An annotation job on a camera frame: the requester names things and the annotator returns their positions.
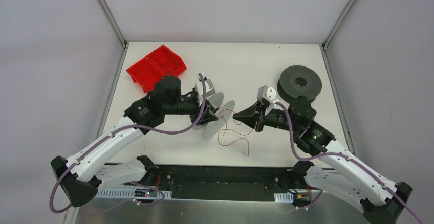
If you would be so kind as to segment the white perforated spool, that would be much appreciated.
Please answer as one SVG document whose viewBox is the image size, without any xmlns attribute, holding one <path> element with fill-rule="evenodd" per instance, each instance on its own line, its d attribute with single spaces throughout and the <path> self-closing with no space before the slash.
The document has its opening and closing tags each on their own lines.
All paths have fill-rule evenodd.
<svg viewBox="0 0 434 224">
<path fill-rule="evenodd" d="M 216 121 L 209 122 L 204 125 L 195 126 L 194 131 L 203 130 L 203 139 L 210 140 L 214 137 L 220 130 L 223 129 L 226 122 L 230 119 L 232 110 L 235 108 L 235 101 L 229 100 L 226 103 L 224 101 L 224 93 L 217 92 L 212 95 L 209 99 L 210 104 L 215 108 L 215 115 L 217 116 Z"/>
</svg>

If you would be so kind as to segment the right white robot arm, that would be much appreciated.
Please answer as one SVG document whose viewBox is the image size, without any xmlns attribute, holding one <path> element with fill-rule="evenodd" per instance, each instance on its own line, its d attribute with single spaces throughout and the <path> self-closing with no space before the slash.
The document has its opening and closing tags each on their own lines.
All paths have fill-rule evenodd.
<svg viewBox="0 0 434 224">
<path fill-rule="evenodd" d="M 369 223 L 396 223 L 412 187 L 382 176 L 346 149 L 326 128 L 315 122 L 316 110 L 306 97 L 294 98 L 289 107 L 258 99 L 233 118 L 261 132 L 265 126 L 290 133 L 290 146 L 298 162 L 291 183 L 323 190 L 360 211 Z"/>
</svg>

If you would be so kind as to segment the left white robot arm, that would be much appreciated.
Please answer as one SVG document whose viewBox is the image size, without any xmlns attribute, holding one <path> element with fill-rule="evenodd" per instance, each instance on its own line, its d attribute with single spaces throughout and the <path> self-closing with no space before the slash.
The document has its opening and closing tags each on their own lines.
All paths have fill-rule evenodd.
<svg viewBox="0 0 434 224">
<path fill-rule="evenodd" d="M 140 181 L 151 185 L 156 179 L 156 166 L 149 157 L 138 156 L 129 162 L 108 165 L 124 147 L 149 132 L 164 133 L 159 126 L 167 115 L 188 115 L 188 129 L 216 121 L 209 97 L 215 94 L 213 82 L 199 73 L 194 88 L 181 93 L 181 80 L 163 76 L 145 97 L 133 102 L 120 119 L 104 134 L 79 152 L 64 158 L 55 157 L 51 167 L 56 183 L 50 194 L 61 188 L 70 207 L 81 207 L 100 191 L 111 186 Z"/>
</svg>

